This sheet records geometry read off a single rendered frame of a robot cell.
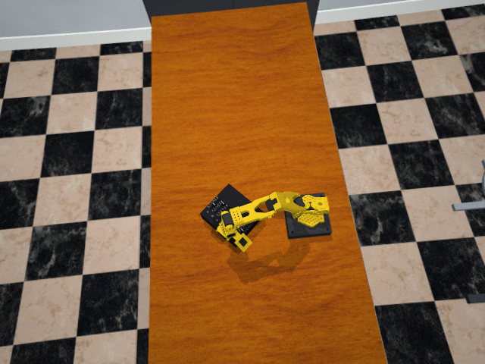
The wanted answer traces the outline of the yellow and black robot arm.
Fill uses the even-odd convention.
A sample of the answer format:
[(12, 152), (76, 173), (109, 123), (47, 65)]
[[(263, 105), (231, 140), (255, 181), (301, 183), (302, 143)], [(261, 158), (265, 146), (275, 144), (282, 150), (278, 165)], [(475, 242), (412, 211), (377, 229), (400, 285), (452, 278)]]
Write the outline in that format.
[[(256, 212), (255, 210), (263, 203), (266, 204), (268, 212)], [(228, 211), (223, 211), (221, 213), (221, 228), (224, 228), (224, 233), (226, 232), (225, 235), (227, 239), (235, 237), (235, 228), (238, 229), (239, 227), (254, 221), (262, 221), (267, 218), (270, 219), (277, 213), (277, 211), (291, 212), (293, 218), (297, 218), (298, 222), (313, 228), (318, 223), (324, 222), (324, 213), (327, 213), (327, 210), (326, 197), (319, 198), (310, 195), (301, 197), (299, 193), (294, 192), (273, 192), (268, 196), (256, 199), (244, 206), (237, 206), (230, 209), (230, 213)], [(241, 214), (246, 212), (248, 212), (249, 215), (243, 218)]]

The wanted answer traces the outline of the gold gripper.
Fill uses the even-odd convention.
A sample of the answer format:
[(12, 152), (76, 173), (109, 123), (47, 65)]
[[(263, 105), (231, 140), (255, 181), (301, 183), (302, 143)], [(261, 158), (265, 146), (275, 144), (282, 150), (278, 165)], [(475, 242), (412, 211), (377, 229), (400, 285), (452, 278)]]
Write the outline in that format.
[[(234, 225), (235, 228), (235, 225)], [(224, 233), (224, 229), (221, 228), (221, 223), (219, 223), (219, 226), (217, 227), (216, 230), (225, 240), (229, 240), (230, 238), (226, 238), (226, 235)], [(237, 228), (235, 228), (236, 231), (236, 236), (233, 237), (236, 241), (234, 242), (243, 252), (247, 250), (247, 248), (252, 244), (252, 241), (244, 234), (240, 234), (237, 232)]]

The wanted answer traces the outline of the black lighting desk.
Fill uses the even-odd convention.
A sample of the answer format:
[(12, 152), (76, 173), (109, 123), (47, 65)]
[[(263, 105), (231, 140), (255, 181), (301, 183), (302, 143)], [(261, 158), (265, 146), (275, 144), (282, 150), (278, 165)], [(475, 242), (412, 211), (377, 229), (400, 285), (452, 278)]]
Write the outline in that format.
[[(244, 206), (251, 203), (244, 195), (242, 195), (238, 190), (228, 184), (200, 213), (202, 218), (208, 222), (215, 230), (221, 223), (221, 213), (223, 211), (228, 211), (237, 206)], [(237, 232), (246, 236), (249, 232), (256, 226), (260, 221), (254, 221), (249, 224), (245, 224), (237, 229)]]

